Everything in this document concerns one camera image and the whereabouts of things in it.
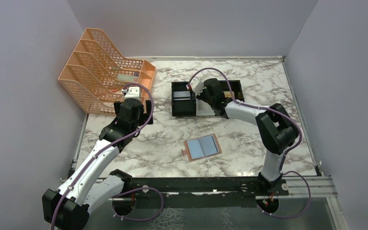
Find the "white wall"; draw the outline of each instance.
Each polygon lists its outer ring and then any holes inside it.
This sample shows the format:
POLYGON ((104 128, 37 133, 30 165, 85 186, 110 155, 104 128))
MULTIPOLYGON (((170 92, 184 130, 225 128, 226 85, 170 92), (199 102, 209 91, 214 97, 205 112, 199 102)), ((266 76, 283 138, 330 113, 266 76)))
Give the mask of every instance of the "white wall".
POLYGON ((125 56, 287 55, 317 0, 68 0, 125 56))
POLYGON ((349 229, 368 229, 368 1, 319 0, 286 67, 349 229))
POLYGON ((0 0, 0 229, 46 229, 83 112, 57 78, 82 34, 66 0, 0 0))

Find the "black tray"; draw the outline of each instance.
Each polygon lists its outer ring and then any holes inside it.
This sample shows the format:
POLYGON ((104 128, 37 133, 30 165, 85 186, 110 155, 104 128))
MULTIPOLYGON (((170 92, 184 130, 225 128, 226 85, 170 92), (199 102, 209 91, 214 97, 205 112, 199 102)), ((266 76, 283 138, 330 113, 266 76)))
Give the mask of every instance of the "black tray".
MULTIPOLYGON (((229 92, 226 81, 220 80, 219 82, 223 91, 229 92)), ((230 80, 229 83, 235 98, 244 102, 241 81, 230 80)), ((172 116, 196 116, 196 97, 187 89, 187 84, 187 81, 172 82, 172 116)))

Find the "orange mesh basket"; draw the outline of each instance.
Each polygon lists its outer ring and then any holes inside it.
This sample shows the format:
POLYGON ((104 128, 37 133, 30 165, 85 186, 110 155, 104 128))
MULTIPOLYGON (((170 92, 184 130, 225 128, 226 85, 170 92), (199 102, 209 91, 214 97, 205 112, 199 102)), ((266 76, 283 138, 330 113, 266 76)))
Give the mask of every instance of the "orange mesh basket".
POLYGON ((148 61, 124 57, 101 29, 86 28, 82 39, 97 41, 112 60, 122 68, 140 70, 151 77, 155 74, 156 67, 148 61))
MULTIPOLYGON (((121 89, 137 82, 151 90, 155 74, 148 61, 125 58, 102 30, 87 28, 58 80, 84 112, 115 115, 113 102, 123 101, 121 89)), ((142 90, 144 105, 148 98, 142 90)))

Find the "desk organizer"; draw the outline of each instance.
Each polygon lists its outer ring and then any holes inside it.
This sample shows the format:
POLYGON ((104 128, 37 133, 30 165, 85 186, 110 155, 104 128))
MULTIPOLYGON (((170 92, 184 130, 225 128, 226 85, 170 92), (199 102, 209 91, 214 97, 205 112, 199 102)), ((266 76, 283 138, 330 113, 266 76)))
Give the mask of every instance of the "desk organizer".
MULTIPOLYGON (((84 112, 114 115, 113 103, 123 101, 121 89, 128 83, 137 82, 151 90, 156 68, 144 60, 125 58, 106 35, 104 43, 103 34, 99 32, 104 34, 98 29, 85 30, 58 80, 84 112), (91 38, 90 34, 104 46, 109 46, 109 50, 105 51, 95 40, 86 39, 91 38), (114 61, 109 53, 119 61, 114 61)), ((142 103, 145 105, 148 99, 142 90, 142 103)))

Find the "black metal frame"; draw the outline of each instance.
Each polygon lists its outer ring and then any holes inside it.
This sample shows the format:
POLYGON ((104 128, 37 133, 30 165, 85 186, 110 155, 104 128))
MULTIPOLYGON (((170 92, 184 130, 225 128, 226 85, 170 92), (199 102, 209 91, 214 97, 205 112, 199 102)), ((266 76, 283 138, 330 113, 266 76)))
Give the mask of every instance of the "black metal frame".
MULTIPOLYGON (((266 190, 257 176, 133 178, 120 170, 110 174, 125 182, 122 192, 146 186, 159 190, 164 208, 256 207, 256 196, 269 196, 272 192, 278 196, 288 195, 288 191, 281 188, 286 183, 283 179, 273 189, 266 190)), ((135 208, 160 208, 160 196, 151 190, 137 191, 134 198, 135 208)), ((115 207, 126 204, 123 200, 113 201, 115 207)))

